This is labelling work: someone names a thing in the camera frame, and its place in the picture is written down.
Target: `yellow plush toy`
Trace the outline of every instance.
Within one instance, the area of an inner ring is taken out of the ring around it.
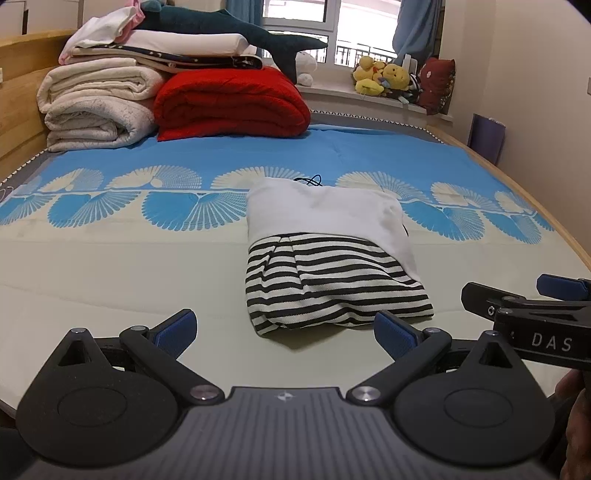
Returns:
[[[377,97],[384,91],[384,87],[372,79],[362,79],[355,84],[355,91],[361,95]]]
[[[385,66],[383,61],[374,61],[369,55],[364,55],[359,59],[359,66],[353,72],[353,78],[356,82],[365,79],[377,80],[382,76]]]
[[[385,81],[374,80],[379,82],[383,87],[391,90],[402,90],[403,92],[408,90],[408,84],[410,83],[410,75],[408,74],[408,71],[394,63],[388,63],[384,67],[381,77],[383,77]]]

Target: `pink cloth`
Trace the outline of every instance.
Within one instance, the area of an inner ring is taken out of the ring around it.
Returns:
[[[146,18],[146,16],[144,15],[144,12],[142,12],[142,9],[139,7],[139,0],[126,0],[125,1],[125,7],[135,7],[137,10],[137,13],[135,14],[135,17],[133,17],[131,19],[131,22],[129,22],[123,29],[123,33],[117,37],[115,39],[116,43],[123,43],[125,40],[127,40],[127,37],[129,37],[129,34],[131,33],[131,31],[137,27],[140,23],[142,23],[144,21],[144,19]]]

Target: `white cabinet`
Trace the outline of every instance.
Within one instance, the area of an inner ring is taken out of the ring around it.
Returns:
[[[8,0],[0,5],[0,38],[22,35],[24,0]]]
[[[78,27],[77,0],[27,0],[27,33]]]

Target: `folded red blanket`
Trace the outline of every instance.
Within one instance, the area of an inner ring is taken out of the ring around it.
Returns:
[[[272,67],[179,73],[160,89],[154,116],[159,141],[218,134],[295,137],[310,125],[300,92]]]

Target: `bed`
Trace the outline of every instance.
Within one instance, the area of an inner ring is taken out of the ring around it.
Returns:
[[[542,273],[588,277],[591,259],[535,199],[435,128],[316,112],[301,138],[192,138],[49,154],[35,91],[70,32],[0,43],[0,399],[13,414],[65,333],[113,336],[182,308],[199,320],[180,361],[233,385],[347,390],[389,364],[370,329],[259,337],[249,321],[246,192],[262,176],[386,189],[406,214],[432,319],[456,338],[468,281],[537,297]],[[561,369],[530,364],[549,393]]]

